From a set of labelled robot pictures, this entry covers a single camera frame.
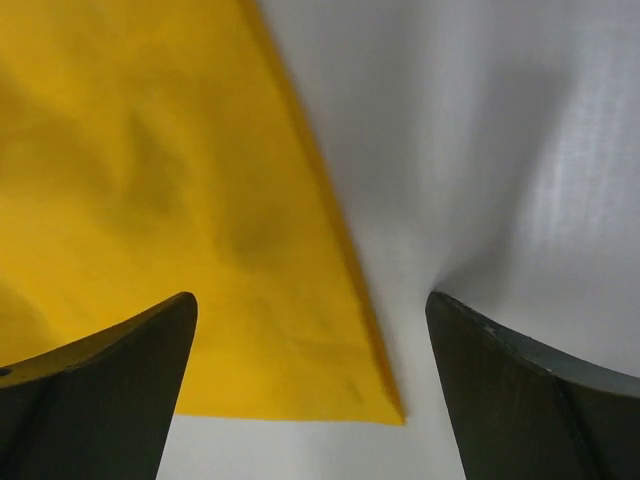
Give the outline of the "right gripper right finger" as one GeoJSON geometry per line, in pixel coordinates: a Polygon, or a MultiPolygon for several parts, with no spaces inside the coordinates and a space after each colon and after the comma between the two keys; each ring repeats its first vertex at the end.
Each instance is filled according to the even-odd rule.
{"type": "Polygon", "coordinates": [[[636,479],[639,380],[578,359],[442,292],[426,302],[468,479],[636,479]]]}

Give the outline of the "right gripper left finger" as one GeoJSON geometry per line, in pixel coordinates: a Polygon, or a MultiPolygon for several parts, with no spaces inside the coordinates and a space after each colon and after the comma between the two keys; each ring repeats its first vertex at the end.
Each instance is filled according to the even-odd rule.
{"type": "Polygon", "coordinates": [[[197,316],[182,292],[2,367],[2,478],[156,478],[197,316]]]}

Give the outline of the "yellow cloth placemat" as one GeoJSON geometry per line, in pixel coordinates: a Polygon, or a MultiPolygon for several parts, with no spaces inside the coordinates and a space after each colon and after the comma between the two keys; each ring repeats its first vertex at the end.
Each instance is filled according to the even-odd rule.
{"type": "Polygon", "coordinates": [[[322,157],[252,1],[1,5],[1,360],[178,293],[178,410],[400,425],[322,157]]]}

